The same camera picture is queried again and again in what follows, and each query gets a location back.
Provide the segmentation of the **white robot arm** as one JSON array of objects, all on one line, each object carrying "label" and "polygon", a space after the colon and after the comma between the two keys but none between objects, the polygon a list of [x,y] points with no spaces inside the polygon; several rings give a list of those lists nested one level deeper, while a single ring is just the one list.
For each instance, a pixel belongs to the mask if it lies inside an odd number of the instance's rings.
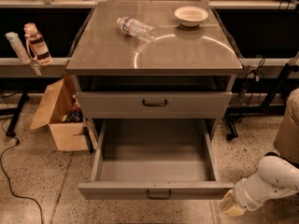
[{"label": "white robot arm", "polygon": [[268,200],[281,199],[299,192],[299,169],[279,156],[264,156],[257,172],[235,183],[221,200],[220,210],[237,217],[261,208]]}]

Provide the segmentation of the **tan robot base cover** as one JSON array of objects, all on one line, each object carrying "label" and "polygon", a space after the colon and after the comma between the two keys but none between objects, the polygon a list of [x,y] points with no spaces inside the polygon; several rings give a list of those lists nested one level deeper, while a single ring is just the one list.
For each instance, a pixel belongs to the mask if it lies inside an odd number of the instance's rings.
[{"label": "tan robot base cover", "polygon": [[293,90],[288,97],[274,148],[288,161],[299,163],[299,89]]}]

